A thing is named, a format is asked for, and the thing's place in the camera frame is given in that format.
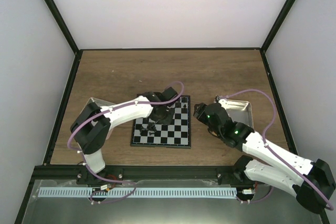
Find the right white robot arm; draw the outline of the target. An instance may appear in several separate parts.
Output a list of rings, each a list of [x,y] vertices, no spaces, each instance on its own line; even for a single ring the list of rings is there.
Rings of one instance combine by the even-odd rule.
[[[224,144],[245,154],[233,170],[235,181],[244,184],[254,180],[281,189],[314,214],[334,210],[330,198],[335,179],[328,163],[300,157],[252,127],[233,121],[220,102],[196,104],[193,115]]]

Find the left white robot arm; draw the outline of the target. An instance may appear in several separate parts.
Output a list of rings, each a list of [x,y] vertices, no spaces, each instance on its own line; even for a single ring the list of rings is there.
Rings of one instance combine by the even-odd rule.
[[[145,92],[119,104],[99,106],[90,102],[70,127],[67,147],[83,156],[89,178],[95,184],[102,184],[107,178],[102,147],[113,129],[139,118],[170,124],[174,114],[172,105],[183,91],[178,93],[173,87],[167,87],[163,92]]]

